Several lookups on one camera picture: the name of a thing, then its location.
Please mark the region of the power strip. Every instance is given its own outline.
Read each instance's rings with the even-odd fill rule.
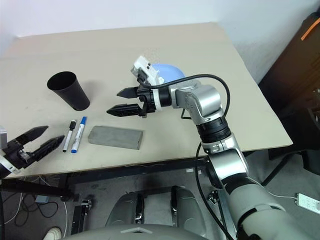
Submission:
[[[320,201],[315,200],[309,196],[303,195],[301,193],[296,194],[296,204],[299,207],[312,211],[316,214],[320,214]]]

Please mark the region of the orange object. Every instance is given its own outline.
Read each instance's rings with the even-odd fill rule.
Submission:
[[[309,35],[312,29],[314,29],[318,24],[320,24],[320,17],[308,28],[308,30],[301,37],[301,41],[305,40],[305,38]]]

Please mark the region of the white wall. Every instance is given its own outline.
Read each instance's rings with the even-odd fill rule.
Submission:
[[[13,36],[218,22],[256,82],[320,6],[320,0],[0,1],[0,54]]]

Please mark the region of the shoe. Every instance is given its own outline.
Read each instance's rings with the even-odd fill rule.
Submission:
[[[43,240],[58,240],[62,238],[62,233],[60,228],[53,227],[45,235]]]

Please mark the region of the chair leg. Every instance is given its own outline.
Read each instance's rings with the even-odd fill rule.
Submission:
[[[266,186],[279,172],[280,170],[289,162],[289,160],[295,155],[295,153],[290,153],[284,158],[282,158],[281,162],[275,169],[266,177],[266,179],[261,183],[262,186]]]

